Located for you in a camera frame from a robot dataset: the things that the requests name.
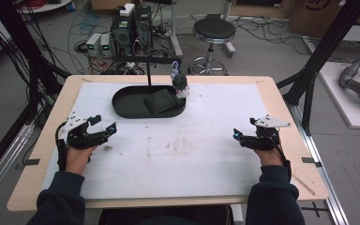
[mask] gray floor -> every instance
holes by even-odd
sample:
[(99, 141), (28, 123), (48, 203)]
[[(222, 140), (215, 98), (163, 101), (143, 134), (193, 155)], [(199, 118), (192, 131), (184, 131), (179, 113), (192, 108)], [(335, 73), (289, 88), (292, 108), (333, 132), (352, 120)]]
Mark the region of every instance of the gray floor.
[[(83, 8), (69, 13), (64, 9), (57, 9), (52, 12), (41, 13), (37, 15), (41, 30), (46, 36), (48, 43), (53, 47), (54, 53), (63, 63), (63, 65), (73, 74), (80, 74), (82, 65), (87, 68), (87, 59), (79, 53), (73, 51), (73, 45), (80, 40), (87, 40), (87, 35), (79, 36), (82, 29), (87, 33), (87, 27), (80, 23), (98, 24), (96, 32), (101, 32), (111, 25), (106, 22), (111, 18), (109, 13), (103, 14), (89, 9), (86, 4)], [(190, 34), (193, 24), (193, 18), (179, 18), (178, 27), (185, 27), (179, 34)], [(270, 25), (272, 33), (280, 33), (282, 37), (290, 35), (286, 22)], [(251, 25), (245, 25), (245, 28), (254, 29)], [(261, 29), (256, 31), (249, 30), (251, 34), (263, 37)], [(230, 75), (239, 76), (270, 76), (276, 82), (293, 75), (299, 71), (309, 58), (307, 47), (299, 39), (288, 39), (289, 44), (274, 44), (252, 36), (246, 30), (237, 29), (235, 39), (232, 41), (237, 50), (232, 58), (216, 47), (215, 57), (221, 60), (227, 67)], [(267, 38), (278, 38), (265, 31)], [(207, 44), (199, 41), (193, 36), (179, 36), (180, 45), (184, 52), (184, 66), (188, 65), (193, 59), (204, 56), (207, 50)], [(332, 61), (353, 60), (360, 55), (360, 49), (354, 46), (355, 43), (342, 43)], [(65, 53), (70, 51), (80, 61), (73, 58), (74, 63)], [(169, 74), (170, 68), (158, 65), (153, 68), (153, 74)], [(0, 140), (3, 138), (11, 124), (23, 110), (25, 106), (25, 84), (15, 72), (9, 59), (4, 53), (0, 53)], [(8, 198), (14, 189), (21, 171), (15, 170), (15, 166), (21, 163), (23, 154), (37, 138), (39, 130), (36, 130), (30, 143), (24, 148), (12, 169), (0, 185), (0, 224), (25, 224), (32, 213), (12, 213), (6, 209)], [(348, 128), (341, 117), (340, 112), (330, 98), (320, 79), (316, 81), (314, 92), (313, 109), (311, 114), (311, 133), (315, 144), (317, 145), (322, 162), (330, 176), (341, 205), (344, 208), (347, 219), (350, 224), (360, 224), (360, 129)], [(324, 202), (316, 202), (317, 207), (326, 208)], [(302, 207), (312, 207), (312, 202), (300, 202)], [(85, 224), (97, 224), (98, 210), (87, 210)], [(303, 211), (307, 224), (332, 224), (330, 215), (326, 212), (320, 212), (317, 217), (313, 211)]]

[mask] cardboard box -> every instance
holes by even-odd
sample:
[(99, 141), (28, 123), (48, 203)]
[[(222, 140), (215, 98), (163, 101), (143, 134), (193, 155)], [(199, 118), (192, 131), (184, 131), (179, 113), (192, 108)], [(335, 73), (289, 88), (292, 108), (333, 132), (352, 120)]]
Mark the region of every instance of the cardboard box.
[(296, 0), (289, 29), (292, 33), (322, 38), (342, 9), (338, 0)]
[(92, 0), (92, 9), (114, 9), (132, 2), (132, 0)]

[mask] wooden table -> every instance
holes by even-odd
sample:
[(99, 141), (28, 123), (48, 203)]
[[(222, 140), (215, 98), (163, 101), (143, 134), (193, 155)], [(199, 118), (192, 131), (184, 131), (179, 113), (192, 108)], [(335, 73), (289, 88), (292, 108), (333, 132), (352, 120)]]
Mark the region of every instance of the wooden table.
[[(169, 76), (153, 76), (155, 83), (168, 84)], [(7, 204), (10, 211), (30, 211), (37, 209), (37, 197), (41, 191), (45, 173), (55, 148), (54, 133), (57, 127), (67, 120), (72, 106), (78, 96), (83, 83), (146, 83), (145, 76), (83, 76), (74, 75), (67, 79), (59, 98), (57, 99), (51, 116), (49, 117), (40, 137), (36, 143), (30, 158), (40, 158), (38, 165), (26, 166), (22, 176), (15, 187)], [(251, 83), (256, 84), (262, 101), (268, 114), (277, 118), (292, 122), (293, 126), (283, 128), (280, 131), (281, 143), (284, 153), (292, 162), (292, 182), (300, 191), (299, 201), (323, 200), (328, 197), (327, 189), (319, 175), (315, 164), (304, 163), (302, 158), (310, 158), (303, 139), (297, 127), (294, 125), (276, 84), (269, 77), (188, 77), (189, 83)], [(191, 205), (191, 204), (218, 204), (218, 203), (246, 203), (245, 196), (220, 196), (198, 198), (174, 198), (174, 199), (131, 199), (131, 200), (98, 200), (86, 201), (86, 208), (110, 208), (110, 207), (136, 207), (136, 206), (162, 206), (162, 205)]]

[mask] black sleeve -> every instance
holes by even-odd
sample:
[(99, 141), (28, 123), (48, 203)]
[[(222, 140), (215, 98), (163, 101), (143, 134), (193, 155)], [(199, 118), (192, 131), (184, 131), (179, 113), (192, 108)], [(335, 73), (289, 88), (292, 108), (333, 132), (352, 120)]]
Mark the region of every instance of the black sleeve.
[(51, 186), (37, 197), (37, 212), (27, 224), (83, 224), (85, 203), (81, 194), (84, 177), (57, 172)]
[(289, 184), (287, 168), (262, 166), (260, 183), (252, 187), (247, 201), (246, 224), (305, 224), (298, 197), (297, 187)]

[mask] black stool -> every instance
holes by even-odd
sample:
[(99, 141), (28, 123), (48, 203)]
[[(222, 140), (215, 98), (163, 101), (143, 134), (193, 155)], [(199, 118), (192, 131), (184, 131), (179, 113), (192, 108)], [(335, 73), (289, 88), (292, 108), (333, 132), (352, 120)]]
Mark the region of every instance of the black stool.
[(194, 24), (194, 36), (210, 43), (206, 57), (197, 58), (189, 65), (189, 72), (194, 75), (227, 75), (222, 63), (213, 58), (213, 45), (230, 42), (235, 36), (235, 27), (230, 22), (217, 18), (205, 18)]

